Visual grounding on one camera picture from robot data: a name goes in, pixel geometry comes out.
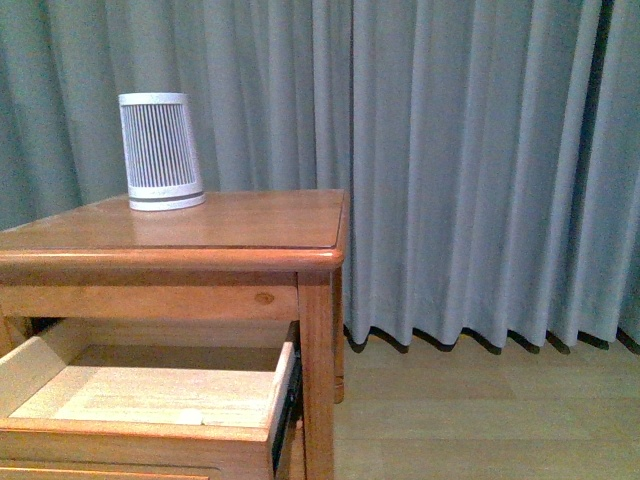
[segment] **white air purifier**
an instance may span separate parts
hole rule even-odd
[[[119,96],[134,210],[174,210],[204,202],[189,103],[183,93]]]

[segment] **nightstand top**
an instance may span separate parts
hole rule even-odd
[[[0,232],[0,269],[336,268],[347,218],[342,190],[208,193],[165,212],[121,196]]]

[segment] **nightstand leg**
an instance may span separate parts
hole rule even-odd
[[[307,480],[333,480],[334,318],[329,272],[298,274]]]
[[[333,346],[335,355],[334,403],[344,400],[344,312],[342,305],[342,267],[333,272]]]

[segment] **drawer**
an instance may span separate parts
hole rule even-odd
[[[204,322],[195,345],[189,323],[145,343],[149,328],[65,319],[0,359],[1,478],[284,478],[297,322],[260,347]]]

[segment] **gray curtain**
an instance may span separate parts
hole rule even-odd
[[[611,341],[634,298],[638,339],[640,4],[616,2],[593,114],[599,1],[354,4],[355,341]]]
[[[351,190],[356,342],[640,340],[639,9],[4,0],[0,227],[123,193],[117,95],[181,91],[208,189]]]

